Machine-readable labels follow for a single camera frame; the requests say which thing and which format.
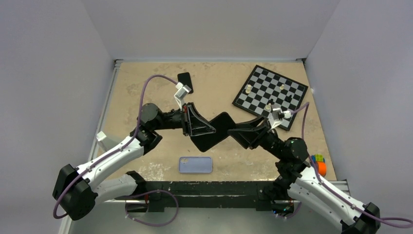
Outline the bare black phone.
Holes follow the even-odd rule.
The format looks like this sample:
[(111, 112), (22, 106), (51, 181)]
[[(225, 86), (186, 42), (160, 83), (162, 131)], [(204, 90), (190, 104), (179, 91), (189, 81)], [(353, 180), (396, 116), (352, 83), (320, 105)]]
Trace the bare black phone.
[(194, 89), (193, 89), (193, 84), (192, 84), (190, 73), (189, 72), (179, 73), (177, 75), (177, 78), (180, 83), (182, 83), (183, 85), (187, 85), (191, 89), (189, 94), (193, 94)]

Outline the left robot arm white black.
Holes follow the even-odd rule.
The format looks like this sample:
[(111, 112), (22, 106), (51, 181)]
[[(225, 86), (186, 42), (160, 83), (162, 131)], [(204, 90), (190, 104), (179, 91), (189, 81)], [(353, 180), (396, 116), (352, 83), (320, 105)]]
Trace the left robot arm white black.
[(95, 206), (98, 185), (123, 165), (153, 150), (162, 139), (156, 130), (165, 129), (182, 129), (183, 135), (190, 137), (216, 133), (192, 102), (169, 112), (161, 111), (154, 103), (140, 106), (137, 125), (124, 140), (81, 166), (67, 164), (60, 169), (53, 190), (53, 217), (79, 220), (86, 216)]

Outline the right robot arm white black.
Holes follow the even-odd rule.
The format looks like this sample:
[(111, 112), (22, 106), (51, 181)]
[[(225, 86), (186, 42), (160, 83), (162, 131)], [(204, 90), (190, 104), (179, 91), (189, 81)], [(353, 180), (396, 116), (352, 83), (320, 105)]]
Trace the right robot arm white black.
[(343, 234), (375, 234), (380, 228), (379, 208), (352, 198), (321, 178), (307, 162), (309, 153), (302, 138), (281, 140), (263, 117), (238, 123), (227, 133), (245, 149), (260, 146), (279, 159), (275, 165), (280, 175), (273, 186), (277, 197), (301, 202)]

